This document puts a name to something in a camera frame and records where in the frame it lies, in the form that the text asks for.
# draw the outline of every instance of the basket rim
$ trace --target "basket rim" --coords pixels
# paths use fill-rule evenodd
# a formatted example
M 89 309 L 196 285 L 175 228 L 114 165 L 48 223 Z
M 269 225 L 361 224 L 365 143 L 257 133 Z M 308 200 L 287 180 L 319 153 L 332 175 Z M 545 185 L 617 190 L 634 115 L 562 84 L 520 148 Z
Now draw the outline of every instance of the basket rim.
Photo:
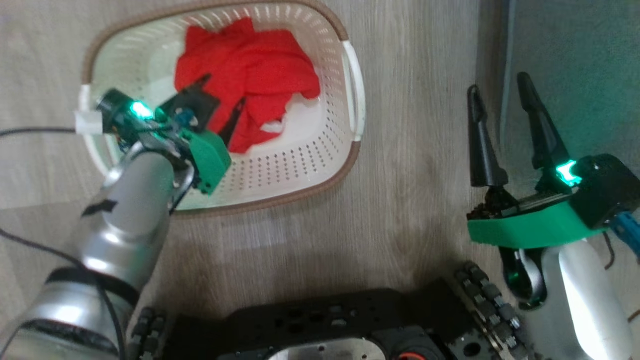
M 353 165 L 358 158 L 359 152 L 360 142 L 351 142 L 349 155 L 340 170 L 331 176 L 329 180 L 318 185 L 311 186 L 310 188 L 298 190 L 297 192 L 286 193 L 276 197 L 270 197 L 268 199 L 243 202 L 240 204 L 217 206 L 215 208 L 179 210 L 174 216 L 182 215 L 188 217 L 189 215 L 198 215 L 203 213 L 213 216 L 235 215 L 260 209 L 274 208 L 276 206 L 286 205 L 291 202 L 296 202 L 306 199 L 307 197 L 318 195 L 338 185 L 347 176 L 347 174 L 349 174 L 349 171 L 351 171 L 351 168 L 353 168 Z
M 331 24 L 340 41 L 349 40 L 347 30 L 338 18 L 338 16 L 327 7 L 325 4 L 318 0 L 205 0 L 198 3 L 177 5 L 168 8 L 159 9 L 150 13 L 132 17 L 116 24 L 111 25 L 105 30 L 101 31 L 93 42 L 89 45 L 89 48 L 84 56 L 83 68 L 82 68 L 82 84 L 91 84 L 93 81 L 93 67 L 95 65 L 95 59 L 102 49 L 102 46 L 116 34 L 125 31 L 127 29 L 142 25 L 146 22 L 163 19 L 165 17 L 171 17 L 180 15 L 182 13 L 188 13 L 197 10 L 204 10 L 212 7 L 230 6 L 230 5 L 244 5 L 255 3 L 294 3 L 308 6 L 322 16 Z

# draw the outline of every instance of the red cloth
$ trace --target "red cloth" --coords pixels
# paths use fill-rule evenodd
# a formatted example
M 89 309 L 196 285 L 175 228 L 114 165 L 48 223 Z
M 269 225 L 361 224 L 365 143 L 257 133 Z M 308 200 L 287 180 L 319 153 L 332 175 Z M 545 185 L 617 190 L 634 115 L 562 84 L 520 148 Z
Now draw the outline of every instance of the red cloth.
M 229 143 L 230 152 L 246 152 L 251 145 L 277 137 L 260 128 L 282 120 L 291 95 L 307 99 L 320 95 L 320 82 L 309 57 L 290 31 L 256 32 L 251 18 L 234 22 L 219 33 L 191 26 L 184 54 L 178 59 L 175 88 L 180 91 L 203 76 L 211 78 L 204 90 L 220 100 L 209 122 L 219 133 L 236 104 L 246 98 L 244 110 Z

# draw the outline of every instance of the basket handle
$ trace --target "basket handle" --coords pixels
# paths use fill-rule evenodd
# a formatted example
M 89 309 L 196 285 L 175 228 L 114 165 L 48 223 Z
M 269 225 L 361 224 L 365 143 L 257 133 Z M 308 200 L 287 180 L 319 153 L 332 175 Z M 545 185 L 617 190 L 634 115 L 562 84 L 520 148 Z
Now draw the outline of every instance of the basket handle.
M 362 133 L 364 133 L 364 125 L 367 118 L 367 102 L 365 100 L 364 80 L 362 79 L 362 70 L 360 69 L 360 62 L 356 51 L 351 45 L 349 40 L 343 41 L 344 53 L 347 56 L 349 62 L 349 69 L 351 72 L 351 86 L 353 87 L 352 95 L 355 104 L 355 114 L 349 116 L 349 122 L 351 123 L 351 130 L 354 134 L 354 141 L 359 142 L 362 139 Z

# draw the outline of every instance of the white laundry basket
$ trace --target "white laundry basket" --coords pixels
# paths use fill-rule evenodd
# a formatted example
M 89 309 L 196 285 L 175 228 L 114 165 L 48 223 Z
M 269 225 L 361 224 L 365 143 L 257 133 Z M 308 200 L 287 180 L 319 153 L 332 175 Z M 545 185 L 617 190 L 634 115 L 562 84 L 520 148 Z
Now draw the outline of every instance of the white laundry basket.
M 219 30 L 243 17 L 251 17 L 257 31 L 290 30 L 314 63 L 321 95 L 313 101 L 295 95 L 277 139 L 232 154 L 213 195 L 193 190 L 178 209 L 228 213 L 302 199 L 338 183 L 358 156 L 365 124 L 362 73 L 340 20 L 315 0 L 212 0 L 113 26 L 86 55 L 80 110 L 94 109 L 110 88 L 160 105 L 176 93 L 173 77 L 186 28 Z M 111 136 L 88 136 L 86 143 L 103 172 L 122 155 Z

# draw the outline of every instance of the wire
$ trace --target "wire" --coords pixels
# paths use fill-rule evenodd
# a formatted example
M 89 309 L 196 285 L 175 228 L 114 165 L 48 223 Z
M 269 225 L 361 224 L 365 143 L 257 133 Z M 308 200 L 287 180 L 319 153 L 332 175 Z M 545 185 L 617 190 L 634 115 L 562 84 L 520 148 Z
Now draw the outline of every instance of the wire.
M 76 129 L 73 127 L 16 127 L 15 129 L 7 129 L 0 131 L 0 137 L 8 135 L 17 135 L 24 133 L 66 133 L 75 134 Z
M 604 235 L 604 241 L 607 244 L 607 248 L 609 249 L 609 254 L 610 254 L 609 263 L 604 266 L 604 270 L 608 270 L 613 266 L 613 263 L 616 260 L 616 253 L 615 251 L 613 251 L 613 245 L 611 245 L 611 238 L 609 237 L 609 234 L 607 234 L 606 231 L 602 234 Z M 627 322 L 632 323 L 638 316 L 640 316 L 640 309 L 638 309 L 635 313 L 631 314 L 631 316 L 627 319 Z
M 629 323 L 634 322 L 634 320 L 640 316 L 640 310 L 637 310 L 635 313 L 631 314 L 631 316 L 629 317 L 629 319 L 627 320 Z
M 3 136 L 9 136 L 9 135 L 17 135 L 17 134 L 26 134 L 26 133 L 66 133 L 66 134 L 75 134 L 76 130 L 74 128 L 71 127 L 18 127 L 15 129 L 7 129 L 7 130 L 1 130 L 0 131 L 0 138 Z M 120 326 L 120 322 L 118 321 L 118 316 L 116 315 L 116 311 L 115 308 L 113 307 L 113 303 L 111 303 L 111 299 L 109 299 L 109 297 L 107 296 L 107 292 L 104 290 L 104 288 L 102 287 L 102 285 L 100 285 L 100 282 L 98 281 L 98 279 L 96 278 L 96 276 L 91 273 L 89 271 L 89 269 L 87 269 L 87 267 L 82 264 L 82 262 L 80 262 L 80 260 L 74 258 L 71 255 L 68 255 L 60 250 L 56 250 L 50 247 L 47 247 L 45 245 L 41 245 L 38 243 L 34 243 L 32 241 L 29 240 L 25 240 L 24 238 L 21 238 L 20 236 L 14 235 L 12 233 L 9 233 L 7 231 L 5 231 L 4 229 L 0 228 L 0 236 L 3 237 L 4 239 L 13 241 L 15 243 L 18 243 L 20 245 L 26 246 L 26 247 L 30 247 L 32 249 L 35 250 L 40 250 L 42 252 L 46 252 L 49 253 L 51 255 L 55 255 L 58 256 L 59 258 L 65 259 L 68 262 L 72 263 L 73 265 L 75 265 L 76 267 L 80 268 L 82 271 L 84 271 L 87 276 L 93 281 L 93 284 L 95 285 L 96 290 L 98 291 L 98 294 L 100 295 L 100 298 L 102 299 L 102 301 L 104 301 L 107 310 L 109 311 L 109 316 L 111 317 L 111 321 L 113 322 L 113 327 L 115 328 L 115 332 L 116 332 L 116 340 L 118 342 L 118 358 L 120 360 L 125 360 L 125 353 L 124 353 L 124 335 L 122 334 L 122 328 Z M 18 333 L 18 331 L 20 331 L 20 327 L 18 326 L 16 328 L 16 330 L 13 332 L 13 334 L 9 337 L 9 341 L 7 342 L 7 344 L 5 344 L 5 346 L 0 349 L 0 359 L 3 358 L 4 353 L 6 352 L 6 349 L 9 347 L 9 344 L 11 343 L 11 340 L 15 337 L 15 335 Z
M 613 251 L 613 245 L 611 245 L 611 238 L 609 237 L 609 234 L 605 231 L 602 235 L 604 235 L 604 242 L 607 244 L 607 249 L 609 249 L 609 263 L 604 266 L 604 270 L 608 270 L 616 261 L 616 253 Z

